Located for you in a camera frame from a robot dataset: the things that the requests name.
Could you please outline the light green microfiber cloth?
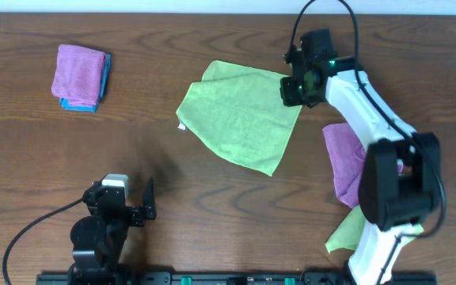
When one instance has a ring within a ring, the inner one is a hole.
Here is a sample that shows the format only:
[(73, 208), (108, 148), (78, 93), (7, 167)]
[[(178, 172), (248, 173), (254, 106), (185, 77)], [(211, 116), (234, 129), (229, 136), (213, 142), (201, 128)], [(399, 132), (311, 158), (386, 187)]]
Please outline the light green microfiber cloth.
[(271, 176), (302, 109), (283, 104), (283, 77), (215, 60), (189, 86), (177, 118), (219, 157)]

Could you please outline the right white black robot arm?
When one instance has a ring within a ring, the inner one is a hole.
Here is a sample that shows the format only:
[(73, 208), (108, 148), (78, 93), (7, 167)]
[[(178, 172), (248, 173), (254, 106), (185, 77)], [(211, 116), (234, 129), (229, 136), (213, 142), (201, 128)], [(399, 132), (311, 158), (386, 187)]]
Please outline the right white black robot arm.
[(327, 102), (345, 118), (367, 152), (358, 198), (360, 243), (337, 284), (435, 284), (428, 272), (393, 272), (404, 242), (442, 202), (439, 140), (402, 121), (352, 56), (339, 57), (328, 29), (301, 36), (284, 56), (292, 75), (281, 79), (287, 107)]

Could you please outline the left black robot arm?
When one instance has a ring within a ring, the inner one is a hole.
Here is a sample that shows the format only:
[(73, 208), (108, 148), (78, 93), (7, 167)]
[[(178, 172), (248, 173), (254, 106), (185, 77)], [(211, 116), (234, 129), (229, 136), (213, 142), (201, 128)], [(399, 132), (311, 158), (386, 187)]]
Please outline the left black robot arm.
[(154, 181), (148, 180), (140, 206), (128, 206), (127, 195), (128, 176), (123, 174), (108, 174), (85, 191), (82, 202), (89, 216), (78, 220), (70, 232), (74, 264), (66, 274), (68, 284), (139, 283), (139, 275), (120, 264), (119, 258), (128, 229), (157, 217)]

